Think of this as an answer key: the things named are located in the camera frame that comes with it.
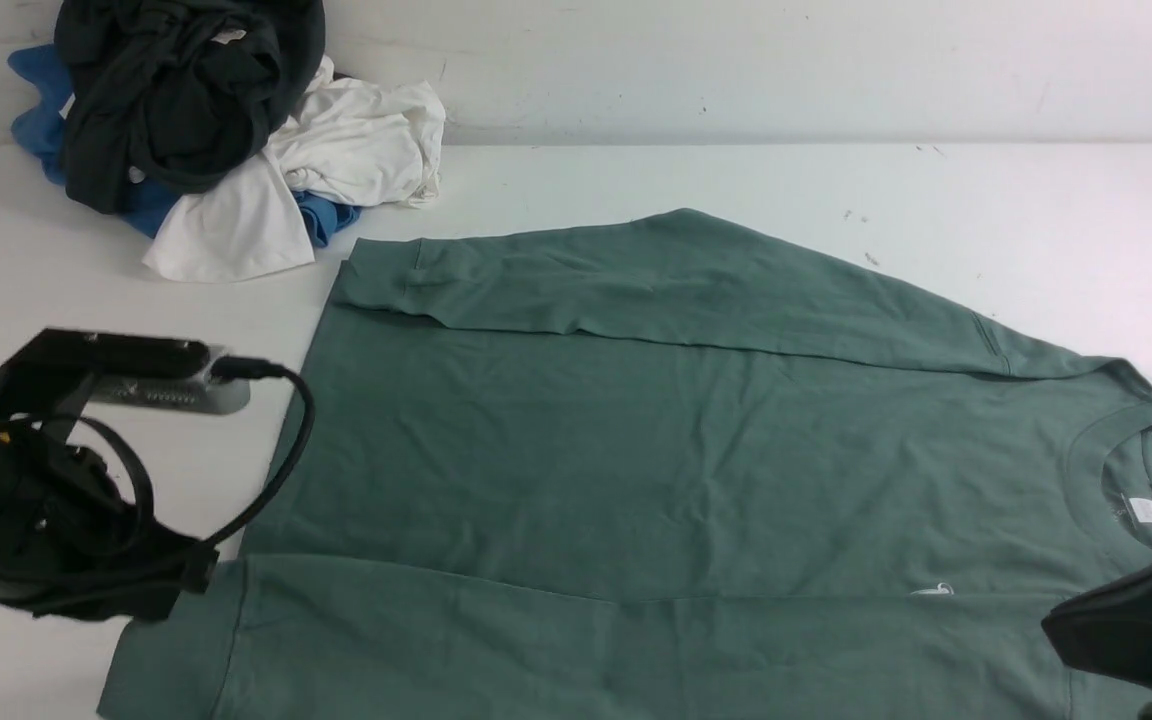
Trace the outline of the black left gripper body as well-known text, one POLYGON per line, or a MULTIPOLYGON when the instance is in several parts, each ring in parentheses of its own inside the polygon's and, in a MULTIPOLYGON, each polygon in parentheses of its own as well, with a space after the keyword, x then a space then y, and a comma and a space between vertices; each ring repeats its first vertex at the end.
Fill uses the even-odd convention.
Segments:
POLYGON ((50 435, 68 414, 0 420, 0 606, 33 617, 160 623, 183 593, 206 591, 219 553, 156 520, 141 455, 103 420, 132 497, 93 448, 50 435))

